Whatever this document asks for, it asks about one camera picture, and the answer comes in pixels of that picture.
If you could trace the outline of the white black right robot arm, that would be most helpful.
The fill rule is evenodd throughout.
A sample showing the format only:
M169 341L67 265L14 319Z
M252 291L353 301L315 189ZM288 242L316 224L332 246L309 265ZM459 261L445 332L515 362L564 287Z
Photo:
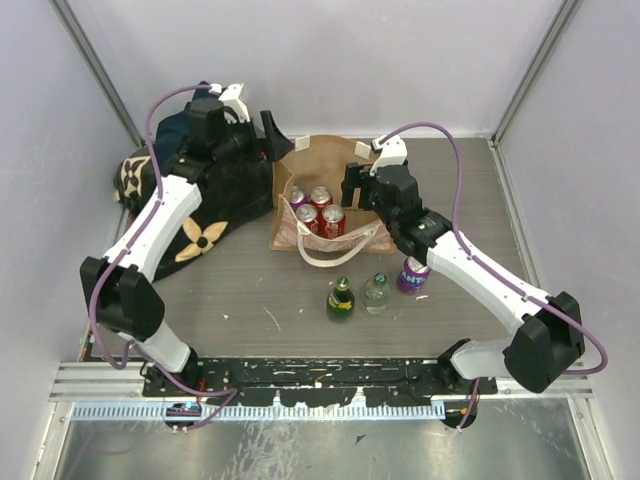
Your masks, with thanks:
M542 393L584 354L577 300L527 284L473 247L450 220L423 206L406 164L350 163L341 189L342 206L375 212L403 254L455 282L508 332L501 340L463 339L441 354L444 390L459 394L477 378L510 377Z

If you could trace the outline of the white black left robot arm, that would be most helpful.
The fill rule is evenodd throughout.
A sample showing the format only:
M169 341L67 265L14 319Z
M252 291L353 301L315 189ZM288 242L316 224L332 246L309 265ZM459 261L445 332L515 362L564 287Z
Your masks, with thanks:
M268 110L256 127L237 100L199 98L187 132L163 166L133 224L102 257L88 257L81 283L93 326L121 336L166 373L178 396L200 384L197 353L171 330L153 283L208 253L272 207L272 165L292 148Z

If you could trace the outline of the clear glass Chang bottle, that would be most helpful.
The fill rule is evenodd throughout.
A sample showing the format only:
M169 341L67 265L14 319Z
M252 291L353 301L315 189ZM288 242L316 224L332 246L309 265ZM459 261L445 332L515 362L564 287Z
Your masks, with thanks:
M370 277L361 295L362 310L368 315L380 315L386 309L391 295L387 276L378 272Z

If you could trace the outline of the tan canvas tote bag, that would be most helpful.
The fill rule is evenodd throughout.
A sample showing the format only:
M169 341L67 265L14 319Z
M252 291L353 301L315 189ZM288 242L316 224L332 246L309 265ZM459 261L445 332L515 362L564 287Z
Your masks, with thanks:
M396 247L372 211L348 207L345 233L335 239L326 239L301 224L289 203L295 186L305 193L310 193L314 187L325 187L333 200L340 202L346 165L369 165L376 159L371 148L360 141L333 135L297 138L294 149L273 164L274 214L270 248L295 251L306 263L318 268L338 267L358 254L393 254Z

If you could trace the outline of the green Perrier bottle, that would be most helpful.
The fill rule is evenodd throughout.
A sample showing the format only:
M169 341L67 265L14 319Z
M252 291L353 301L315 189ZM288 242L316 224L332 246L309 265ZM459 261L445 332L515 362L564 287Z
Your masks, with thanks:
M336 323L347 321L355 308L355 296L350 288L349 280L342 276L336 279L335 285L326 299L328 318Z

